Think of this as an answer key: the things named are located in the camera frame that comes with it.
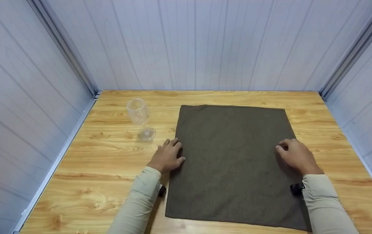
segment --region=long sleeve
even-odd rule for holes
[[[326,175],[304,175],[303,183],[314,234],[358,234]]]
[[[146,166],[131,187],[107,234],[143,234],[157,199],[161,173]]]

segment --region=human hand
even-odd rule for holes
[[[185,157],[177,158],[177,153],[181,147],[182,143],[177,138],[167,139],[162,146],[158,146],[147,166],[158,170],[162,174],[178,168],[186,159]]]
[[[324,174],[318,167],[313,153],[297,139],[285,139],[275,147],[281,158],[302,175]]]

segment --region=clear plastic wine glass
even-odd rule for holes
[[[151,141],[156,136],[156,130],[146,127],[145,124],[149,121],[149,109],[146,103],[141,98],[134,98],[127,104],[128,116],[135,125],[142,125],[139,137],[142,141]]]

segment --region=wooden table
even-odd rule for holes
[[[153,142],[137,139],[127,102],[149,106]],[[175,135],[180,105],[285,108],[297,139],[315,154],[360,233],[372,233],[372,179],[316,92],[105,91],[92,108],[24,225],[27,233],[106,233],[135,176]],[[162,182],[167,184],[167,176]],[[158,201],[146,233],[305,233],[287,228],[171,219]]]

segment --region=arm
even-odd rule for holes
[[[107,234],[143,234],[160,188],[161,174],[178,168],[185,157],[177,158],[181,148],[178,139],[167,139],[158,146],[152,160],[138,175],[130,194],[122,204]]]
[[[107,234],[143,234],[159,192],[161,173],[149,166],[143,169],[130,194],[112,221]]]
[[[315,234],[357,234],[326,175],[304,175],[303,197]]]
[[[357,234],[329,178],[318,167],[313,153],[296,139],[276,146],[281,158],[303,175],[304,200],[314,234]]]

